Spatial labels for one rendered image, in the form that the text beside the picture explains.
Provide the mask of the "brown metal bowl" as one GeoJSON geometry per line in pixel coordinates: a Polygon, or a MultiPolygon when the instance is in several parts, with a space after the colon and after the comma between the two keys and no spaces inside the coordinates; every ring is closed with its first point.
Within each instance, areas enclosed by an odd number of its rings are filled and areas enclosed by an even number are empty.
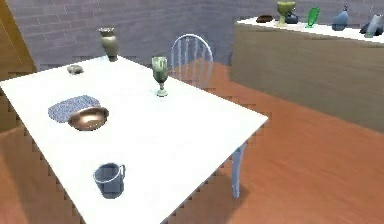
{"type": "Polygon", "coordinates": [[[93,131],[102,127],[109,116],[105,107],[88,107],[73,113],[68,124],[79,131],[93,131]]]}

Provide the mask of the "tan kitchen counter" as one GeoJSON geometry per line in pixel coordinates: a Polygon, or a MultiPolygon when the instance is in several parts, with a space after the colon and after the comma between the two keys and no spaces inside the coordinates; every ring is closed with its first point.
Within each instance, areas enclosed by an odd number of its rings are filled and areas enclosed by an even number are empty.
{"type": "Polygon", "coordinates": [[[230,78],[384,133],[384,34],[241,20],[233,26],[230,78]]]}

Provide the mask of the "white dining table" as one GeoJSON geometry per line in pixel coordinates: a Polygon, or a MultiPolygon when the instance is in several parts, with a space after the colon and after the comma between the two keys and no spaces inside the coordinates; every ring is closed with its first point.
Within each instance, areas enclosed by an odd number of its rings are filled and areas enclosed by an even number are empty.
{"type": "Polygon", "coordinates": [[[267,120],[266,116],[170,78],[157,95],[151,69],[119,58],[12,78],[0,87],[86,224],[161,224],[267,120]],[[80,132],[48,108],[89,95],[109,111],[104,126],[80,132]],[[106,199],[93,174],[126,168],[124,191],[106,199]]]}

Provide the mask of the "green glass goblet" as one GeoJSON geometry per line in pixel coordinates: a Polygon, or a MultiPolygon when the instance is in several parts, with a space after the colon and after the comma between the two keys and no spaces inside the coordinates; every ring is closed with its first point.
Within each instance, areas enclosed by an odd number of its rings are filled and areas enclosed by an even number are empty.
{"type": "Polygon", "coordinates": [[[167,58],[163,56],[156,56],[152,58],[152,71],[155,81],[159,84],[157,95],[165,97],[168,92],[164,88],[164,83],[168,78],[167,58]]]}

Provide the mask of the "white spindle-back chair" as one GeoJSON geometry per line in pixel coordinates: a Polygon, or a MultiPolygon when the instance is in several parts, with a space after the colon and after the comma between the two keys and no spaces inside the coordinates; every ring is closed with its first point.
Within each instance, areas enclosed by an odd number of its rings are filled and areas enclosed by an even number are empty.
{"type": "Polygon", "coordinates": [[[170,75],[200,89],[207,89],[213,69],[209,44],[196,34],[178,37],[170,50],[170,75]]]}

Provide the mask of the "olive ceramic vase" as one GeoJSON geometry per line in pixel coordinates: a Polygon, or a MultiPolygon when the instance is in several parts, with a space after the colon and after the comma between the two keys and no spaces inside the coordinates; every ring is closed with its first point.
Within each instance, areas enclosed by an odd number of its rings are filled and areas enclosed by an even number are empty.
{"type": "Polygon", "coordinates": [[[118,60],[118,41],[113,27],[99,29],[101,35],[101,44],[110,62],[118,60]]]}

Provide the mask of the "blue grey mug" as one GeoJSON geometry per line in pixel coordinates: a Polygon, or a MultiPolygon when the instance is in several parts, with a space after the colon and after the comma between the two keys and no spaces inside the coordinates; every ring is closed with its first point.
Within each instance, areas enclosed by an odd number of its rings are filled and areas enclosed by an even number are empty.
{"type": "Polygon", "coordinates": [[[97,168],[93,179],[102,196],[115,199],[124,191],[125,166],[116,163],[106,163],[97,168]]]}

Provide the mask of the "blue woven cloth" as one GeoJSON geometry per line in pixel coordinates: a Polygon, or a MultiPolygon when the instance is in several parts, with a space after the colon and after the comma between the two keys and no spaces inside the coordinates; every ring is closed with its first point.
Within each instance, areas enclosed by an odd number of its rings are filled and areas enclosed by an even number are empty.
{"type": "Polygon", "coordinates": [[[100,102],[91,96],[76,96],[49,107],[48,116],[58,123],[66,123],[75,112],[99,105],[100,102]]]}

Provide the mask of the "olive green goblet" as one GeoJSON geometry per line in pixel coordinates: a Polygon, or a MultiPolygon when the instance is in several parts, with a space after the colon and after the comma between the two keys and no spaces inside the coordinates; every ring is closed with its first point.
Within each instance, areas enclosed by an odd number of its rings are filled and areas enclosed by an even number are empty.
{"type": "Polygon", "coordinates": [[[277,12],[279,13],[279,21],[277,22],[278,27],[286,26],[286,16],[296,6],[294,1],[278,1],[277,12]]]}

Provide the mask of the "green glass bottle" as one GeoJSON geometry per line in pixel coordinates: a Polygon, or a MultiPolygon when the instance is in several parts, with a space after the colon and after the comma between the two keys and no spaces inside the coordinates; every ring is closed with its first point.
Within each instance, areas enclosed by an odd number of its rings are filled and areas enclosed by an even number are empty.
{"type": "Polygon", "coordinates": [[[318,19],[319,13],[320,13],[319,7],[312,7],[309,10],[306,28],[312,28],[313,27],[313,25],[315,24],[315,22],[318,19]]]}

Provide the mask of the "blue grey jug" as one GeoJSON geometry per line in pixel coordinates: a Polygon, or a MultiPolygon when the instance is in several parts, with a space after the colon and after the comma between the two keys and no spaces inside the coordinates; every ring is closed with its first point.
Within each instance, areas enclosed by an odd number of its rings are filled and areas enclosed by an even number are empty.
{"type": "Polygon", "coordinates": [[[334,31],[343,31],[347,27],[348,20],[348,7],[345,6],[344,9],[334,18],[332,29],[334,31]]]}

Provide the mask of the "orange brown wooden door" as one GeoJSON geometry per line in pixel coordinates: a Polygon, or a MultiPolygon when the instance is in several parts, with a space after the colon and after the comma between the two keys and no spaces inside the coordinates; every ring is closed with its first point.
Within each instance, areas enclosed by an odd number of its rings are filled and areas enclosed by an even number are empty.
{"type": "Polygon", "coordinates": [[[34,73],[36,67],[5,0],[0,0],[0,81],[34,73]]]}

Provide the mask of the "dark blue grey pan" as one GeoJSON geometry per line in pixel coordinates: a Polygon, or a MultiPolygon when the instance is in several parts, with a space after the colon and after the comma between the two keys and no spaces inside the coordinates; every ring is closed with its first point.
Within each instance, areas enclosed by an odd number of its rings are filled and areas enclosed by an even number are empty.
{"type": "MultiPolygon", "coordinates": [[[[369,26],[369,23],[364,24],[364,25],[361,27],[359,33],[360,33],[360,34],[365,34],[365,33],[367,32],[367,28],[368,28],[368,26],[369,26]]],[[[382,35],[383,33],[384,33],[384,26],[383,26],[383,25],[378,25],[377,28],[376,28],[376,31],[375,31],[375,36],[380,36],[380,35],[382,35]]]]}

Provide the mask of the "pale grey green bottle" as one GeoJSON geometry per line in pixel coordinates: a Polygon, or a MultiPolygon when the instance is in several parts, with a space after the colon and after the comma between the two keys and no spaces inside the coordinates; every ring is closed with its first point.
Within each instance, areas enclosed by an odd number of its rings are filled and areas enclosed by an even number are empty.
{"type": "Polygon", "coordinates": [[[369,22],[369,25],[366,29],[366,32],[364,34],[364,37],[365,38],[373,38],[376,34],[376,31],[380,25],[380,21],[382,19],[382,15],[381,14],[375,14],[372,16],[370,22],[369,22]]]}

